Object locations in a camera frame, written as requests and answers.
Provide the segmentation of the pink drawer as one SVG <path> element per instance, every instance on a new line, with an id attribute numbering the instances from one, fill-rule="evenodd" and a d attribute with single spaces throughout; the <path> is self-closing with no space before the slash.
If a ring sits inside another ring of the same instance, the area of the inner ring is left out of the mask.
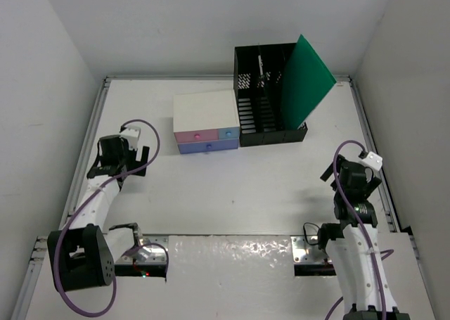
<path id="1" fill-rule="evenodd" d="M 175 132 L 175 139 L 180 143 L 198 143 L 204 141 L 216 141 L 219 139 L 218 129 L 204 129 L 195 131 Z"/>

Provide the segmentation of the purple bottom drawer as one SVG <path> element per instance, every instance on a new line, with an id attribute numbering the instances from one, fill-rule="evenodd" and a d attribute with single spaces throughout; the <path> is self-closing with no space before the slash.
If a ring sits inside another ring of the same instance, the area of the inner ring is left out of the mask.
<path id="1" fill-rule="evenodd" d="M 180 143 L 178 145 L 180 154 L 208 153 L 212 151 L 237 149 L 238 147 L 239 147 L 239 139 L 224 139 L 217 141 Z"/>

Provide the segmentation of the light blue small drawer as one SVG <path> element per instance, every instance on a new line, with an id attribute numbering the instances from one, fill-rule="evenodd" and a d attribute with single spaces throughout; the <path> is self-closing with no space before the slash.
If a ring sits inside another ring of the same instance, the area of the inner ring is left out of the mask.
<path id="1" fill-rule="evenodd" d="M 240 136 L 240 127 L 228 127 L 218 129 L 219 140 L 238 139 Z"/>

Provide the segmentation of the green folder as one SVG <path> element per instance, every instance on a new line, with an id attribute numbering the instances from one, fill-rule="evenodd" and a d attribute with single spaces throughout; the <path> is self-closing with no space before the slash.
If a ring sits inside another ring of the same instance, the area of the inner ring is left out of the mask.
<path id="1" fill-rule="evenodd" d="M 298 129 L 336 83 L 311 44 L 300 36 L 282 73 L 281 114 L 285 128 Z"/>

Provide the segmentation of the black board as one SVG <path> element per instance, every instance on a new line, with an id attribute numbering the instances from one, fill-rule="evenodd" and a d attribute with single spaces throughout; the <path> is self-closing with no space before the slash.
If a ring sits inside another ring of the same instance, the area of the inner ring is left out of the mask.
<path id="1" fill-rule="evenodd" d="M 275 132 L 278 125 L 279 105 L 277 104 L 276 72 L 278 70 L 277 48 L 275 44 L 258 46 L 259 83 L 262 95 L 259 111 L 264 132 Z"/>

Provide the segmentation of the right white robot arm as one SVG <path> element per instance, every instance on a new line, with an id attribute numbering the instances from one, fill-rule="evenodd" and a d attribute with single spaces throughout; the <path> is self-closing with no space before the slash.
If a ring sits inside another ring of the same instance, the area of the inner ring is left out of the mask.
<path id="1" fill-rule="evenodd" d="M 395 302 L 382 264 L 392 250 L 378 246 L 378 220 L 368 197 L 380 185 L 366 171 L 381 169 L 383 159 L 373 152 L 362 152 L 361 162 L 338 155 L 323 173 L 330 176 L 335 192 L 336 223 L 324 223 L 318 231 L 318 248 L 331 260 L 342 291 L 344 319 L 409 319 Z"/>

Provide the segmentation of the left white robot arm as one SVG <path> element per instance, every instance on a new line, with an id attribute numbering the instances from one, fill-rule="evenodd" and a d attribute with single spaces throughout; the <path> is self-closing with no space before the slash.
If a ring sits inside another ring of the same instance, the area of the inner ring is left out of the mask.
<path id="1" fill-rule="evenodd" d="M 115 263 L 138 244 L 138 226 L 120 224 L 103 233 L 103 225 L 129 170 L 145 176 L 149 147 L 137 158 L 139 133 L 135 128 L 104 136 L 86 174 L 87 187 L 72 219 L 47 239 L 53 282 L 65 292 L 108 286 L 115 277 Z"/>

